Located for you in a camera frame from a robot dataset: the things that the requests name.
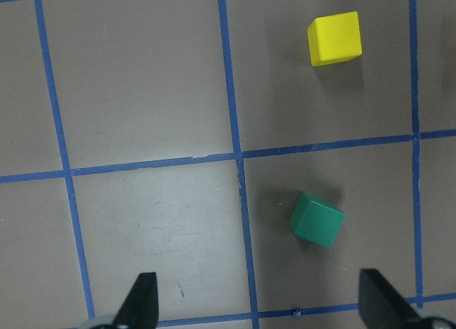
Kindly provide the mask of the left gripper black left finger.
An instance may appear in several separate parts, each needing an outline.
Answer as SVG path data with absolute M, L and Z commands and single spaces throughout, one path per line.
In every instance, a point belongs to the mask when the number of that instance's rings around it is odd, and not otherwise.
M 113 328 L 156 328 L 159 319 L 157 275 L 140 273 L 112 322 Z

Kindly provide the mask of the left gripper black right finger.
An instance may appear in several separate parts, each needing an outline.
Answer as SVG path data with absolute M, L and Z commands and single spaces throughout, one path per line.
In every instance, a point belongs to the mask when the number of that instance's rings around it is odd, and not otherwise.
M 358 312 L 367 328 L 421 327 L 422 318 L 374 268 L 359 272 Z

